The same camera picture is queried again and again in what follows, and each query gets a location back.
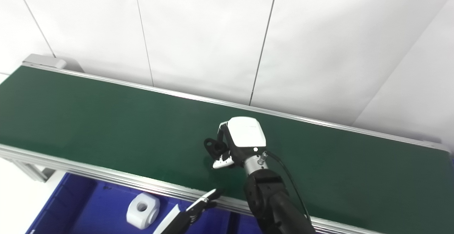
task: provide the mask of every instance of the blue bin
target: blue bin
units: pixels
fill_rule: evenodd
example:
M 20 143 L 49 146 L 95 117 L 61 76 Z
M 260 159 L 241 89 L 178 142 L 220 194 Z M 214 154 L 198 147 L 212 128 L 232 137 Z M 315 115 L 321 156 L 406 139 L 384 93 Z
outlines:
M 186 209 L 191 202 L 161 195 L 159 215 L 140 230 L 127 223 L 126 212 L 140 190 L 110 184 L 75 174 L 65 174 L 26 234 L 152 234 L 176 205 Z M 218 208 L 206 210 L 186 234 L 260 234 L 255 218 Z

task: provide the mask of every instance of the panel seam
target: panel seam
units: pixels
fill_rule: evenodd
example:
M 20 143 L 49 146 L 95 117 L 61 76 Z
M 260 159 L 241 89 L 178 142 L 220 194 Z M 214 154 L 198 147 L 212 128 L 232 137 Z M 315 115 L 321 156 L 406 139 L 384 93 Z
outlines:
M 274 0 L 271 3 L 271 9 L 270 9 L 270 14 L 268 16 L 268 22 L 266 23 L 266 29 L 265 29 L 265 36 L 263 37 L 263 43 L 261 45 L 261 50 L 260 50 L 260 56 L 258 58 L 258 64 L 257 64 L 257 70 L 256 70 L 256 75 L 254 77 L 254 84 L 253 84 L 253 90 L 251 91 L 251 98 L 249 99 L 249 105 L 251 105 L 251 102 L 253 101 L 253 95 L 254 95 L 254 89 L 255 85 L 257 82 L 257 75 L 258 75 L 258 70 L 260 68 L 260 63 L 261 63 L 261 57 L 263 55 L 263 48 L 265 47 L 265 42 L 266 42 L 266 35 L 268 34 L 268 27 L 270 26 L 270 20 L 271 20 L 271 15 L 273 13 L 273 7 L 274 7 Z
M 149 53 L 148 53 L 148 47 L 146 46 L 145 30 L 143 29 L 142 14 L 140 12 L 139 0 L 136 0 L 136 1 L 137 1 L 137 9 L 139 11 L 140 26 L 142 27 L 143 43 L 145 44 L 146 59 L 148 61 L 148 68 L 150 70 L 151 85 L 154 87 L 153 74 L 152 74 L 152 71 L 151 71 L 151 64 L 150 64 L 150 56 L 149 56 Z
M 30 9 L 30 6 L 28 5 L 28 3 L 27 3 L 26 0 L 23 0 L 23 1 L 24 1 L 25 5 L 27 6 L 27 9 L 28 9 L 28 11 L 29 11 L 31 17 L 33 18 L 34 23 L 35 23 L 36 26 L 38 27 L 39 32 L 40 32 L 41 35 L 43 36 L 44 41 L 45 41 L 46 44 L 47 44 L 47 47 L 49 47 L 49 50 L 50 50 L 50 52 L 52 53 L 52 56 L 53 56 L 54 58 L 56 58 L 55 53 L 54 53 L 54 51 L 52 50 L 52 48 L 50 47 L 49 41 L 47 41 L 47 38 L 44 36 L 43 30 L 42 30 L 41 27 L 39 26 L 38 21 L 36 21 L 36 18 L 34 17 L 32 11 L 31 11 L 31 9 Z
M 424 30 L 421 32 L 421 34 L 418 36 L 418 38 L 413 42 L 413 44 L 411 45 L 411 47 L 408 49 L 407 53 L 405 53 L 405 55 L 401 58 L 401 60 L 399 61 L 399 64 L 397 64 L 394 69 L 389 73 L 388 77 L 383 81 L 383 83 L 381 84 L 381 86 L 379 87 L 379 89 L 376 91 L 375 94 L 373 94 L 373 97 L 370 98 L 369 102 L 367 103 L 367 105 L 363 108 L 363 110 L 361 111 L 360 114 L 358 114 L 358 116 L 355 118 L 355 120 L 350 124 L 350 126 L 353 126 L 356 121 L 359 119 L 359 117 L 363 114 L 363 112 L 366 110 L 366 108 L 370 105 L 370 103 L 372 102 L 372 100 L 378 95 L 378 93 L 380 92 L 380 90 L 382 89 L 382 87 L 386 84 L 386 82 L 389 80 L 389 78 L 392 76 L 392 74 L 394 74 L 394 72 L 396 71 L 396 69 L 402 64 L 402 61 L 405 59 L 405 57 L 410 53 L 410 51 L 413 49 L 413 47 L 415 47 L 415 44 L 418 42 L 418 40 L 422 37 L 422 35 L 424 34 L 424 32 L 426 32 L 427 28 L 430 26 L 430 24 L 432 24 L 433 20 L 438 16 L 438 14 L 441 12 L 441 10 L 444 8 L 444 6 L 446 5 L 446 3 L 448 2 L 449 0 L 446 0 L 444 2 L 444 4 L 441 6 L 441 8 L 438 10 L 438 12 L 433 16 L 432 20 L 429 22 L 429 24 L 427 24 L 427 26 L 424 28 Z

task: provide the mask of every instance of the white robotic hand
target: white robotic hand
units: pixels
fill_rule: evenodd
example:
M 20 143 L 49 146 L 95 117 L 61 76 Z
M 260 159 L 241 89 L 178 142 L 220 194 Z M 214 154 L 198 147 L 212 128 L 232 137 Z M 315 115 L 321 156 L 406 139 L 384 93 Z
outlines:
M 222 122 L 217 140 L 206 139 L 205 148 L 215 160 L 214 169 L 227 166 L 243 166 L 244 161 L 265 151 L 266 139 L 260 123 L 251 117 L 233 117 Z

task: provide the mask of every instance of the black plastic part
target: black plastic part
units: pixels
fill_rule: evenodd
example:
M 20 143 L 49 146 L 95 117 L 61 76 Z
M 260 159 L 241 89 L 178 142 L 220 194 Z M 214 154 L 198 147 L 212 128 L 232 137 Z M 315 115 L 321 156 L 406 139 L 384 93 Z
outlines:
M 203 145 L 213 160 L 217 160 L 221 155 L 229 151 L 226 143 L 222 142 L 222 140 L 218 142 L 212 138 L 207 138 L 204 140 Z
M 210 208 L 214 208 L 214 207 L 217 207 L 217 202 L 215 202 L 215 201 L 210 201 L 205 206 L 206 209 L 210 209 Z
M 191 217 L 186 211 L 180 212 L 167 226 L 162 234 L 183 234 L 191 225 Z
M 244 192 L 264 234 L 315 234 L 305 215 L 290 202 L 282 178 L 269 169 L 250 174 Z
M 228 158 L 230 158 L 230 151 L 223 153 L 221 157 L 222 160 L 227 160 Z
M 222 142 L 222 140 L 224 140 L 224 130 L 223 130 L 222 126 L 227 126 L 227 124 L 219 126 L 219 130 L 217 131 L 217 137 L 216 137 L 217 141 L 219 141 L 219 142 Z
M 224 192 L 223 189 L 216 189 L 216 191 L 213 192 L 212 194 L 210 194 L 210 195 L 207 197 L 207 199 L 209 199 L 209 200 L 217 200 L 217 199 L 221 196 L 221 194 L 222 194 L 223 192 Z
M 284 192 L 277 192 L 269 200 L 273 208 L 274 222 L 283 233 L 315 234 L 315 229 L 305 215 L 290 201 Z
M 194 207 L 186 211 L 189 217 L 191 218 L 191 224 L 199 220 L 201 214 L 203 213 L 207 205 L 208 204 L 205 202 L 199 202 Z

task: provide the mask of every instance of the green conveyor belt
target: green conveyor belt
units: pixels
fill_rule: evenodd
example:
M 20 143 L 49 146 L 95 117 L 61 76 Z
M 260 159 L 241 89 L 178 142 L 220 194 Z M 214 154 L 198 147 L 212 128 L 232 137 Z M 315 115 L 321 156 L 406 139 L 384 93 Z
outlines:
M 210 169 L 203 148 L 233 116 L 259 120 L 311 215 L 388 234 L 454 233 L 445 151 L 27 66 L 0 85 L 0 144 L 243 199 L 243 169 Z

